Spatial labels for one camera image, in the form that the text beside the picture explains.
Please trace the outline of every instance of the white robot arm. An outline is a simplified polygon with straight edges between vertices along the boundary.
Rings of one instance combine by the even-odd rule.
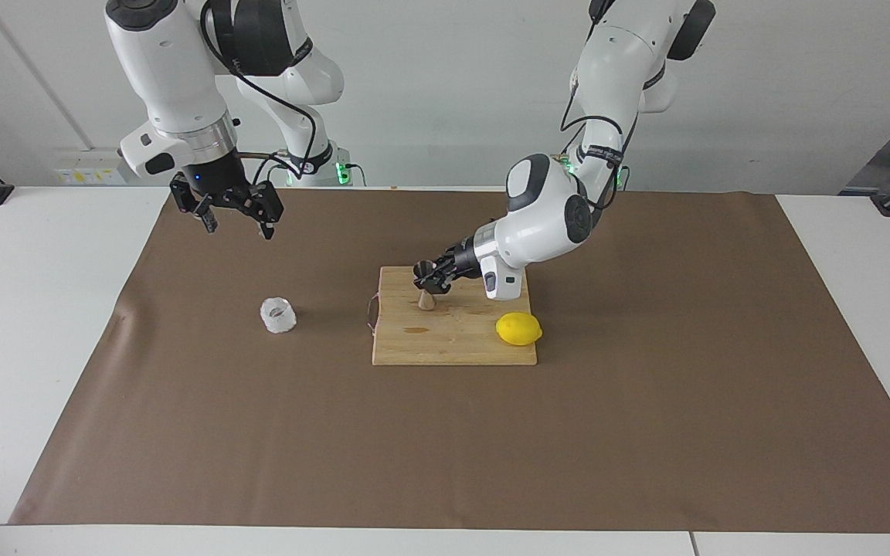
[[[572,169],[547,154],[518,162],[506,180],[508,214],[416,264],[418,288],[444,294],[456,278],[481,276],[488,298],[516,299],[524,267],[583,244],[616,193],[637,114],[663,112],[674,99],[665,60],[691,56],[715,10],[709,0],[593,0],[589,13],[593,27],[572,75],[586,116],[562,122],[563,131],[586,125]]]
[[[236,149],[236,125],[215,74],[236,75],[243,95],[274,117],[287,150],[270,158],[301,184],[348,182],[348,154],[328,140],[308,105],[338,100],[338,66],[308,38],[296,0],[108,0],[106,25],[148,122],[123,139],[140,176],[180,173],[171,191],[181,212],[209,232],[211,207],[254,218],[268,239],[283,205],[269,182],[250,183]],[[201,199],[195,199],[192,191]]]

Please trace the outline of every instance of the brown paper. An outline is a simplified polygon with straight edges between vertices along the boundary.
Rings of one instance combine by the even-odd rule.
[[[774,197],[622,194],[531,267],[517,368],[373,367],[366,325],[501,195],[283,200],[273,242],[164,208],[11,522],[890,532],[889,398]]]

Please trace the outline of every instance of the wooden peg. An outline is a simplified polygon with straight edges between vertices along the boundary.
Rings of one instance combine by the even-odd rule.
[[[435,296],[424,290],[421,290],[421,297],[417,298],[417,307],[421,310],[434,310]]]

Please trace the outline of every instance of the wall outlet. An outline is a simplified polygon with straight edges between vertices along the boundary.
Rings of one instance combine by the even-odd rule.
[[[64,158],[53,169],[63,185],[126,185],[130,168],[120,158]]]

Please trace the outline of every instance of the lemon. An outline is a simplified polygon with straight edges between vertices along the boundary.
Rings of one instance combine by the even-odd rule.
[[[541,333],[541,324],[533,314],[507,313],[497,320],[497,334],[510,345],[534,344]]]

